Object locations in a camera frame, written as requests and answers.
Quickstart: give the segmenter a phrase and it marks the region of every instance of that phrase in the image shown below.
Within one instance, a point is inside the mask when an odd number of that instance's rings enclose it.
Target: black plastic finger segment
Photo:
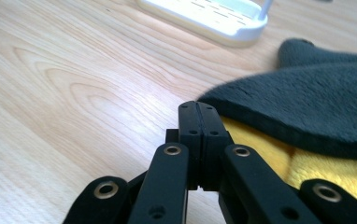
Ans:
[[[185,223],[188,161],[189,150],[182,144],[158,147],[128,223]]]
[[[320,223],[254,149],[231,145],[221,162],[247,223]]]

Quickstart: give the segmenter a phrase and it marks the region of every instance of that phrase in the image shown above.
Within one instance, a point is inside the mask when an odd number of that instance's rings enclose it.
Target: wood grain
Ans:
[[[92,180],[141,174],[178,105],[275,69],[290,37],[357,52],[357,1],[277,0],[246,49],[134,0],[0,1],[0,223],[60,223]],[[223,222],[215,193],[190,192],[187,223]]]

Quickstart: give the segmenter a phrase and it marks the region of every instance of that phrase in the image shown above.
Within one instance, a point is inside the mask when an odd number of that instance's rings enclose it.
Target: black felt cloth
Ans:
[[[357,160],[357,54],[286,40],[277,71],[220,85],[198,101],[285,143]]]

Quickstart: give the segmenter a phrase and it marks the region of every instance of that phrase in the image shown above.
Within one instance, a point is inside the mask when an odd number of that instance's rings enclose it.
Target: screw hole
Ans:
[[[280,212],[282,215],[284,215],[286,218],[290,220],[297,220],[300,217],[298,212],[291,207],[283,207],[282,209],[280,209]]]
[[[93,195],[98,199],[109,199],[118,192],[118,185],[113,181],[105,181],[97,185]]]
[[[170,156],[178,155],[181,152],[181,148],[179,147],[167,147],[164,149],[164,153]]]
[[[111,192],[112,190],[114,190],[114,188],[112,188],[112,186],[110,185],[105,185],[102,188],[99,189],[99,192],[102,194],[107,194],[109,192]]]
[[[164,207],[160,205],[155,205],[149,210],[149,215],[153,219],[161,219],[165,213]]]
[[[318,195],[319,197],[323,198],[328,202],[338,203],[342,200],[341,194],[339,194],[334,189],[328,186],[322,184],[316,184],[312,189],[316,195]]]
[[[234,153],[237,156],[241,156],[241,157],[248,157],[250,155],[250,152],[247,149],[243,148],[243,147],[234,148]]]

